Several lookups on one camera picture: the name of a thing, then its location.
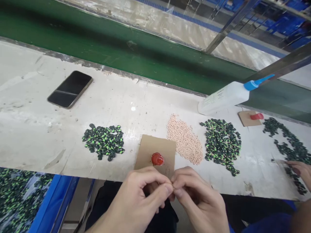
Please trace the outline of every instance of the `white label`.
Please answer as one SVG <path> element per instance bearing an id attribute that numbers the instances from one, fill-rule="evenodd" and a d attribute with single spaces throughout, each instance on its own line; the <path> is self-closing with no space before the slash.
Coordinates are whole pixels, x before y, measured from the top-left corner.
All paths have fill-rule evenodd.
<path id="1" fill-rule="evenodd" d="M 222 88 L 218 92 L 211 94 L 209 97 L 202 101 L 201 107 L 211 105 L 217 101 L 222 100 L 225 97 L 225 89 Z"/>

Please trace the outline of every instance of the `cardboard piece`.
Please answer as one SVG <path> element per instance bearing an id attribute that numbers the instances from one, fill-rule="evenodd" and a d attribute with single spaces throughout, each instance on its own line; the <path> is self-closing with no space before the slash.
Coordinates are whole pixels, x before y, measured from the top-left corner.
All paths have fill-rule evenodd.
<path id="1" fill-rule="evenodd" d="M 252 111 L 252 110 L 251 111 L 242 111 L 242 112 L 238 113 L 240 120 L 242 121 L 242 124 L 244 127 L 261 125 L 260 120 L 252 120 L 250 118 L 251 115 L 255 115 L 255 114 L 257 114 L 257 112 Z"/>
<path id="2" fill-rule="evenodd" d="M 154 166 L 161 174 L 171 178 L 175 169 L 176 142 L 143 134 L 134 169 L 153 166 L 151 156 L 158 152 L 164 158 L 162 166 Z"/>

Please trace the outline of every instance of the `red sealing wax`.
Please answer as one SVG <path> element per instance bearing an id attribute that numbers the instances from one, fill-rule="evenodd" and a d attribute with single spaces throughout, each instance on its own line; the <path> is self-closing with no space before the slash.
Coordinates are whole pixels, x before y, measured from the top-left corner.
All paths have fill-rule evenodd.
<path id="1" fill-rule="evenodd" d="M 164 163 L 162 155 L 158 152 L 153 153 L 153 155 L 151 156 L 151 161 L 154 166 L 155 165 L 161 166 Z"/>
<path id="2" fill-rule="evenodd" d="M 257 113 L 257 114 L 254 114 L 254 115 L 250 115 L 250 118 L 252 120 L 262 120 L 263 119 L 263 115 L 261 113 Z"/>

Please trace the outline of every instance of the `glue bottle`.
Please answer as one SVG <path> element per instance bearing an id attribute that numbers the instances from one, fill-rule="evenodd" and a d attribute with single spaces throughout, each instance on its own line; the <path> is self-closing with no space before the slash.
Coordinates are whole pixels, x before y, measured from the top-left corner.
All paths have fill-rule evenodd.
<path id="1" fill-rule="evenodd" d="M 251 80 L 245 84 L 232 82 L 200 101 L 198 112 L 203 115 L 210 115 L 221 109 L 243 103 L 248 100 L 251 90 L 256 89 L 262 82 L 273 76 L 274 74 L 256 81 Z"/>

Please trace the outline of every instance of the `beige bead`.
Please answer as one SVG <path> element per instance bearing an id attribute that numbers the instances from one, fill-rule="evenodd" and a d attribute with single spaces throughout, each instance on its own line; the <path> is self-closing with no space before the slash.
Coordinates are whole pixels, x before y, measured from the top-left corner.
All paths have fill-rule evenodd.
<path id="1" fill-rule="evenodd" d="M 176 151 L 191 163 L 198 165 L 203 160 L 202 146 L 192 127 L 173 114 L 167 124 L 167 138 L 176 142 Z"/>

